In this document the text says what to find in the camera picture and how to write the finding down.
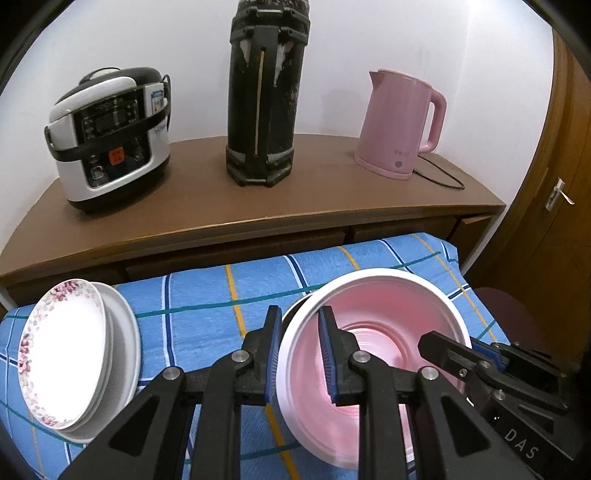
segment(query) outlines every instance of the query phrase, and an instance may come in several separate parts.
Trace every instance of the pink flower pattern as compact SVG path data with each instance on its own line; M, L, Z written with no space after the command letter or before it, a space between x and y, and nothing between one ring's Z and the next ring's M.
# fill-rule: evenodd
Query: pink flower pattern
M31 372L31 359L28 356L33 348L35 332L39 329L39 324L47 318L47 312L53 310L55 302L67 301L71 295L75 295L76 297L84 296L92 299L97 306L100 306L101 303L96 290L87 288L84 283L78 280L68 280L60 283L47 292L37 305L35 305L35 308L27 319L20 344L18 345L18 379L25 403L38 421L43 425L54 428L63 427L69 420L64 419L58 421L55 417L47 414L46 410L39 405L37 393L34 391L33 382L31 382L29 376Z

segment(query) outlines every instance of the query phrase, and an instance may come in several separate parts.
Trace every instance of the tablecloth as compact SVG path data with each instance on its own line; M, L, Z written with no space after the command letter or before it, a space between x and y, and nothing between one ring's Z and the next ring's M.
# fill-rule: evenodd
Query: tablecloth
M208 367L238 349L260 328L267 307L285 312L306 293L354 270L399 268L435 284L455 304L471 336L509 343L462 277L456 248L426 233L404 235L233 265L187 270L121 284L138 319L142 341L140 391L163 368ZM57 479L84 445L64 441L30 415L17 376L17 346L33 306L9 312L0 323L0 420L40 478ZM301 447L276 400L242 409L243 479L353 480L356 471L333 467ZM193 419L183 478L189 477L199 406Z

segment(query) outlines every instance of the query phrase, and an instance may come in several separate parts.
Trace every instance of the door handle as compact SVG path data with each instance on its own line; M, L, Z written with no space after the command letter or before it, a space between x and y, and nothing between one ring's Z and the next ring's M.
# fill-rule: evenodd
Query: door handle
M546 210L551 212L552 209L554 208L554 205L556 205L556 202L558 202L558 199L560 198L561 195L564 197L564 199L570 205L574 205L574 201L572 201L564 192L565 185L566 185L566 183L564 182L563 179L558 178L558 180L556 180L556 185L554 185L554 190L552 190L552 192L550 192L550 196L548 197L548 200L546 200Z

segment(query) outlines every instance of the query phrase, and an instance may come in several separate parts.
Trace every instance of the brown tabletop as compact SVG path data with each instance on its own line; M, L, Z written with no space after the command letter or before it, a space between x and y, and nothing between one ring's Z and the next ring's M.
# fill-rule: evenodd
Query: brown tabletop
M353 160L356 138L296 135L293 171L273 188L239 187L226 174L225 137L172 145L165 180L118 211L71 207L56 180L0 255L0 284L112 261L246 238L420 216L500 213L486 187L437 155L466 185L436 186L413 175L381 177ZM417 169L450 179L419 160Z

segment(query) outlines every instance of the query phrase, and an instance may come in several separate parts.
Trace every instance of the kettle spout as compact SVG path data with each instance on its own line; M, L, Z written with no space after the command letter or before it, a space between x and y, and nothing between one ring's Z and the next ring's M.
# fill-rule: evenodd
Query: kettle spout
M371 83L374 86L374 89L379 87L380 83L382 83L382 80L384 79L384 73L383 72L369 72L369 76L371 78Z

